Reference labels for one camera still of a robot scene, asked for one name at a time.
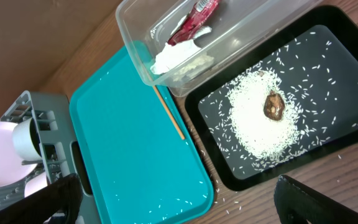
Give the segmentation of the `red snack wrapper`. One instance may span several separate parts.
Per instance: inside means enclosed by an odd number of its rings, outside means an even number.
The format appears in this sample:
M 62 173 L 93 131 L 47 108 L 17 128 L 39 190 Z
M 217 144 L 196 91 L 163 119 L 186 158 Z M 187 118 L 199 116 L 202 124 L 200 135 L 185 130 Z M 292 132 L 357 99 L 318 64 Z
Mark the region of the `red snack wrapper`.
M 168 39 L 167 44 L 176 45 L 192 39 L 201 29 L 212 13 L 217 9 L 220 0 L 200 0 L 193 6 L 179 28 Z

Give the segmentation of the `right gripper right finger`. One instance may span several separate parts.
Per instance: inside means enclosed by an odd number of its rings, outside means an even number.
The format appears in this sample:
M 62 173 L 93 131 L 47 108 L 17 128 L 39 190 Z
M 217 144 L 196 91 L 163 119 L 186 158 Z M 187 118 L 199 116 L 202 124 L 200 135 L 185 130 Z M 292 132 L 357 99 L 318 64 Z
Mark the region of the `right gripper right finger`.
M 358 223 L 358 213 L 287 176 L 278 177 L 273 200 L 281 223 Z

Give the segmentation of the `pile of white rice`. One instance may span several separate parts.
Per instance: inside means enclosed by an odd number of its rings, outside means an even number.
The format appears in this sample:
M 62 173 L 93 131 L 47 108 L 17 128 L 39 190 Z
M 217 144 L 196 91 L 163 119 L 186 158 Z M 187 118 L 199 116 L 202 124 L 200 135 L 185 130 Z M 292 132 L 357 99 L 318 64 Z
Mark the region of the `pile of white rice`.
M 271 71 L 243 73 L 230 82 L 227 93 L 229 120 L 235 137 L 248 153 L 258 159 L 277 160 L 286 148 L 298 141 L 297 122 L 301 108 L 285 96 L 282 79 Z M 285 102 L 283 117 L 274 121 L 264 115 L 264 103 L 270 91 Z

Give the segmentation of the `brown food scrap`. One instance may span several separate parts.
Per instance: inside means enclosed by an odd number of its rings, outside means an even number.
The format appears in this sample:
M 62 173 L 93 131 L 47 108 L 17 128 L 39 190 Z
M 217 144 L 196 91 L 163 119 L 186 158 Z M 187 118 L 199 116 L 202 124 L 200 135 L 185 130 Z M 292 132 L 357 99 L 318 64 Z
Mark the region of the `brown food scrap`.
M 285 102 L 280 94 L 273 90 L 267 95 L 264 103 L 264 115 L 271 120 L 280 121 L 283 117 Z

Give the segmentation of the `white napkin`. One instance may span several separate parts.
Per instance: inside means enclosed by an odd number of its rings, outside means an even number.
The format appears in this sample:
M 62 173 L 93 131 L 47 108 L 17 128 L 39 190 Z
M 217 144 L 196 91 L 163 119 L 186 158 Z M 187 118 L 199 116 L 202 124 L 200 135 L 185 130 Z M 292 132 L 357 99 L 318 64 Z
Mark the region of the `white napkin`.
M 161 75 L 167 73 L 171 69 L 175 68 L 176 66 L 190 58 L 193 54 L 201 50 L 201 47 L 198 47 L 195 44 L 194 40 L 198 37 L 201 37 L 202 35 L 209 34 L 211 31 L 212 28 L 210 26 L 203 26 L 195 33 L 195 36 L 190 40 L 185 40 L 176 45 L 170 45 L 166 43 L 163 50 L 157 54 L 155 58 L 155 63 L 150 68 L 151 72 L 154 75 Z M 213 60 L 213 57 L 203 54 L 190 62 L 187 66 L 179 70 L 177 74 L 182 75 L 202 65 L 210 65 Z

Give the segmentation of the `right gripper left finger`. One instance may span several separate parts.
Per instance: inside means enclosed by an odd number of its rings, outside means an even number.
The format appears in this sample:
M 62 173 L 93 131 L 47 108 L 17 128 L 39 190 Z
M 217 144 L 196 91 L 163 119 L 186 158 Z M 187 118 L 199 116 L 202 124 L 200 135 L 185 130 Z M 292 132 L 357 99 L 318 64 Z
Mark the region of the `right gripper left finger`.
M 0 224 L 71 223 L 78 218 L 83 199 L 78 175 L 70 174 L 0 211 Z

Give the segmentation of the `wooden chopstick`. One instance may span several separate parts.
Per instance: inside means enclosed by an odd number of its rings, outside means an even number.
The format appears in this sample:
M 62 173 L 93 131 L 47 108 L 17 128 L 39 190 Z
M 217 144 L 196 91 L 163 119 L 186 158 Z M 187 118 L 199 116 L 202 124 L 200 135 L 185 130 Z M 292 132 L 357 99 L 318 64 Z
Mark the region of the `wooden chopstick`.
M 161 105 L 163 106 L 166 114 L 168 115 L 168 117 L 170 118 L 172 124 L 174 125 L 174 127 L 175 127 L 177 133 L 179 134 L 180 138 L 182 140 L 185 140 L 185 135 L 183 134 L 182 130 L 180 129 L 176 119 L 173 117 L 172 112 L 170 111 L 169 107 L 167 106 L 166 102 L 164 101 L 163 97 L 161 96 L 158 88 L 156 86 L 152 86 L 152 88 L 153 88 L 155 94 L 157 95 L 157 98 L 159 99 Z

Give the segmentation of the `grey bowl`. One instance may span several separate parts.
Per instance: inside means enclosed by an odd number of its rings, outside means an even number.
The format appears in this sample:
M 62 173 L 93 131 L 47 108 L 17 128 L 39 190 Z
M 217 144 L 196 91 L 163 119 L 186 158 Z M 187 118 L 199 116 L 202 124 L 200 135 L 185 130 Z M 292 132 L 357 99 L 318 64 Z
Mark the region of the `grey bowl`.
M 12 132 L 14 149 L 18 156 L 25 161 L 38 161 L 42 159 L 39 147 L 35 121 L 30 118 L 19 123 Z

